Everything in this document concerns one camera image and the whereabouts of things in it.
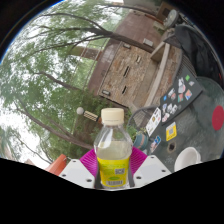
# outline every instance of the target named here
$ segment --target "sticker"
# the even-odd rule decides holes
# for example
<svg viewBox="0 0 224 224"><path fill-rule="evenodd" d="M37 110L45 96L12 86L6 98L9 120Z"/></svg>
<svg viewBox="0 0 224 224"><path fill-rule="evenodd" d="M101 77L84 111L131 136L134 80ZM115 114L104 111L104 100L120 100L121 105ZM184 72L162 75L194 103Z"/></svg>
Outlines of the sticker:
<svg viewBox="0 0 224 224"><path fill-rule="evenodd" d="M157 135L154 142L150 146L151 153L155 151L155 149L157 148L160 142L161 142L161 138Z"/></svg>
<svg viewBox="0 0 224 224"><path fill-rule="evenodd" d="M189 85L190 85L190 86L193 86L193 85L194 85L194 82L190 81L190 82L189 82Z"/></svg>
<svg viewBox="0 0 224 224"><path fill-rule="evenodd" d="M126 184L129 158L104 160L97 157L102 184L107 187L120 187Z"/></svg>
<svg viewBox="0 0 224 224"><path fill-rule="evenodd" d="M170 92L168 93L168 97L171 97L171 95L175 92L174 88L170 90Z"/></svg>
<svg viewBox="0 0 224 224"><path fill-rule="evenodd" d="M163 114L166 113L166 107L167 107L167 104L163 104Z"/></svg>
<svg viewBox="0 0 224 224"><path fill-rule="evenodd" d="M162 122L165 122L169 117L170 117L170 115L168 113L166 113L162 119Z"/></svg>
<svg viewBox="0 0 224 224"><path fill-rule="evenodd" d="M169 141L170 139L177 136L177 127L176 123L173 122L171 125L169 125L166 128L166 141Z"/></svg>
<svg viewBox="0 0 224 224"><path fill-rule="evenodd" d="M176 93L173 93L172 95L171 95L171 100L175 100L176 99Z"/></svg>
<svg viewBox="0 0 224 224"><path fill-rule="evenodd" d="M170 113L170 111L172 110L173 106L172 106L172 103L169 104L169 106L167 107L167 112Z"/></svg>
<svg viewBox="0 0 224 224"><path fill-rule="evenodd" d="M189 99L191 98L191 96L192 96L192 93L191 93L190 90L188 90L188 91L185 93L185 97L186 97L186 99L189 100Z"/></svg>
<svg viewBox="0 0 224 224"><path fill-rule="evenodd" d="M184 100L184 95L183 95L183 93L181 93L178 95L178 103L182 102L183 100Z"/></svg>
<svg viewBox="0 0 224 224"><path fill-rule="evenodd" d="M190 79L190 76L187 75L187 76L185 77L185 79L188 81L188 80Z"/></svg>
<svg viewBox="0 0 224 224"><path fill-rule="evenodd" d="M178 81L178 93L183 93L186 90L186 86L184 85L184 79L180 78Z"/></svg>
<svg viewBox="0 0 224 224"><path fill-rule="evenodd" d="M176 111L177 111L177 105L174 105L170 113L175 114Z"/></svg>
<svg viewBox="0 0 224 224"><path fill-rule="evenodd" d="M161 110L157 107L152 117L150 118L148 124L146 125L146 130L148 132L149 137L151 136L153 131L157 128L158 124L160 123L160 120L161 120Z"/></svg>

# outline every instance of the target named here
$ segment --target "orange object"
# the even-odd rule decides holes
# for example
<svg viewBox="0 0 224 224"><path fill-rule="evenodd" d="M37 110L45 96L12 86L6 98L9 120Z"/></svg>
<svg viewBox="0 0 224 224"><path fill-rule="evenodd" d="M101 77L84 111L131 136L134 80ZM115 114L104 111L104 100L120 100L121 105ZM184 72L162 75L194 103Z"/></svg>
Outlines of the orange object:
<svg viewBox="0 0 224 224"><path fill-rule="evenodd" d="M66 167L66 159L67 157L61 154L50 166L48 166L45 170L49 173L52 173L56 176L59 176L62 170Z"/></svg>

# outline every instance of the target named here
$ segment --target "tree trunk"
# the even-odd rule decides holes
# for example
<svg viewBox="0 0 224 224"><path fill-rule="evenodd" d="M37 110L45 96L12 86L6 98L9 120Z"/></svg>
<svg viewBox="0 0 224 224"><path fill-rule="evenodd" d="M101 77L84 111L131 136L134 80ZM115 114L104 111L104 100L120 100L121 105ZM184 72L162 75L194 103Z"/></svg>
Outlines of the tree trunk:
<svg viewBox="0 0 224 224"><path fill-rule="evenodd" d="M37 72L37 73L34 73L34 74L36 74L36 75L44 75L44 76L48 77L49 79L51 79L53 82L58 83L59 85L65 87L66 89L69 89L69 90L80 90L79 88L76 88L75 86L71 86L71 85L69 85L69 84L67 84L65 82L62 82L62 81L60 81L58 79L55 79L52 75L47 74L46 72L42 71L42 72Z"/></svg>
<svg viewBox="0 0 224 224"><path fill-rule="evenodd" d="M138 48L140 48L144 51L147 51L149 53L152 53L154 51L154 48L152 48L150 46L147 46L145 44L141 44L138 41L132 40L128 37L122 36L122 35L117 34L117 33L112 33L110 38L113 38L115 40L122 41L124 43L127 43L127 44L130 44L132 46L138 47Z"/></svg>
<svg viewBox="0 0 224 224"><path fill-rule="evenodd" d="M25 109L25 111L20 110L19 108L17 108L17 110L19 112L21 112L22 114L26 115L27 117L29 117L33 122L35 122L36 124L38 124L39 126L41 126L42 128L48 130L49 132L51 132L52 134L58 136L59 138L71 142L74 145L78 145L80 147L86 148L86 149L92 149L93 147L89 144L86 144L84 142L78 141L75 138L69 137L67 135L61 134L60 132L54 130L53 128L45 125L44 123L42 123L41 121L39 121L38 119L36 119L35 117L33 117L30 113L27 112L27 110Z"/></svg>

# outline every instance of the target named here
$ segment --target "red object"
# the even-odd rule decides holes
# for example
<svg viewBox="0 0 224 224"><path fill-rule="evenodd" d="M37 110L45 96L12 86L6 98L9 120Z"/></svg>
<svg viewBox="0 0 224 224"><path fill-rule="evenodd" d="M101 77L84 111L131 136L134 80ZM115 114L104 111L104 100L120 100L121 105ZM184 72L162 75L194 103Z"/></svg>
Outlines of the red object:
<svg viewBox="0 0 224 224"><path fill-rule="evenodd" d="M45 170L49 173L55 174L59 176L63 169L66 167L66 159L67 157L61 154L50 166L48 166Z"/></svg>
<svg viewBox="0 0 224 224"><path fill-rule="evenodd" d="M218 131L222 128L224 122L224 110L222 106L217 106L212 114L212 126Z"/></svg>

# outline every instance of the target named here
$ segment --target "table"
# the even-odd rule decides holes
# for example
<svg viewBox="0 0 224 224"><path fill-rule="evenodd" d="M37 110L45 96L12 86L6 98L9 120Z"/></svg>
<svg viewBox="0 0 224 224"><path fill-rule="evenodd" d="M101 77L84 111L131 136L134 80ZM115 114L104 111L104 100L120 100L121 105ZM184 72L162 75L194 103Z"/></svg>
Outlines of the table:
<svg viewBox="0 0 224 224"><path fill-rule="evenodd" d="M159 136L161 142L151 153L147 145L147 154L155 155L161 162L174 172L174 164L177 156L187 147L194 147L201 154L202 162L219 159L224 149L224 127L215 131L212 126L212 114L214 109L221 105L224 107L224 91L213 80L205 77L197 77L202 87L202 93L167 124L158 125L151 137ZM176 123L177 136L166 141L166 128Z"/></svg>

